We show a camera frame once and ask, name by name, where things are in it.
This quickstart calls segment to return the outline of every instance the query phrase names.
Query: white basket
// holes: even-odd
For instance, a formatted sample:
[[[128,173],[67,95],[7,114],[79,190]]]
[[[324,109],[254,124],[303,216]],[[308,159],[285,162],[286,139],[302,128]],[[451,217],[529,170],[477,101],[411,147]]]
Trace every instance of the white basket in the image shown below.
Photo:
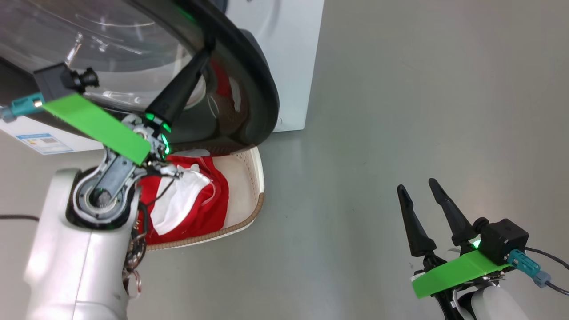
[[[238,154],[216,157],[213,163],[229,185],[229,203],[223,229],[199,237],[149,245],[147,250],[186,247],[216,240],[245,230],[255,221],[265,200],[265,177],[259,150],[254,147]]]

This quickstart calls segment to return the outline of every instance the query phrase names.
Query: green 3d-printed bracket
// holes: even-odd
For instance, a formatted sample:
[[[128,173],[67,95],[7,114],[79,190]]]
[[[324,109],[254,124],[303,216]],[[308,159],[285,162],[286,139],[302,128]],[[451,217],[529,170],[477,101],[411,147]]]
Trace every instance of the green 3d-printed bracket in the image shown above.
[[[502,270],[509,264],[496,265],[480,251],[465,253],[458,259],[449,261],[418,277],[412,282],[417,298],[428,297],[434,293],[458,286],[488,273]]]
[[[137,165],[141,165],[150,152],[148,141],[78,93],[42,107]]]

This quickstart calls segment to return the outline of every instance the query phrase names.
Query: gray floor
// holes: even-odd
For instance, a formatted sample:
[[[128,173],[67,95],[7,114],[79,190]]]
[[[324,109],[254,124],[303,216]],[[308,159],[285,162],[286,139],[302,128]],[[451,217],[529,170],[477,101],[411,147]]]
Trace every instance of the gray floor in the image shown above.
[[[261,146],[266,202],[246,231],[151,252],[131,319],[441,319],[417,300],[395,194],[404,183],[442,256],[450,231],[427,180],[474,221],[509,218],[569,259],[569,2],[327,0],[302,132]],[[0,134],[1,213],[38,213],[53,171],[99,153],[41,157]],[[0,223],[0,310],[23,317],[35,226]],[[536,260],[569,287],[567,271]],[[567,298],[512,273],[534,319]]]

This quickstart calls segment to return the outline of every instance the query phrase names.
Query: green led light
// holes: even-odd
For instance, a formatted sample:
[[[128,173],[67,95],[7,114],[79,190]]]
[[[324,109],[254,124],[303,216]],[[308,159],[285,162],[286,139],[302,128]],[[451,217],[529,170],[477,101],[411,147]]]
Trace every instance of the green led light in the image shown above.
[[[166,129],[166,131],[172,132],[172,128],[171,128],[169,125],[167,125],[166,123],[163,123],[163,124],[162,124],[162,127],[163,127],[164,129]]]
[[[166,150],[164,151],[165,155],[169,155],[170,154],[170,144],[168,143],[168,140],[166,139],[166,136],[164,134],[161,134],[162,136],[162,142],[164,142],[164,144],[166,145]]]
[[[190,21],[193,22],[193,23],[197,23],[197,22],[196,22],[196,19],[194,19],[194,18],[192,17],[192,15],[189,14],[187,11],[185,11],[184,9],[182,9],[182,8],[180,8],[180,7],[178,7],[177,9],[178,9],[178,11],[179,11],[180,13],[182,13],[186,18],[188,18],[188,20],[190,20]]]

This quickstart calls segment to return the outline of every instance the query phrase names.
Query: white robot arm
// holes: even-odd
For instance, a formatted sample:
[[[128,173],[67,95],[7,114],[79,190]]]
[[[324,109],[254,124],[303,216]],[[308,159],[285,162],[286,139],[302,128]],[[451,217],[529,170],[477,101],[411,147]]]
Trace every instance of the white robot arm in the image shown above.
[[[131,234],[140,190],[120,228],[78,227],[67,215],[79,174],[60,170],[51,181],[24,274],[31,288],[28,319],[126,319],[132,261],[125,258],[136,256]]]

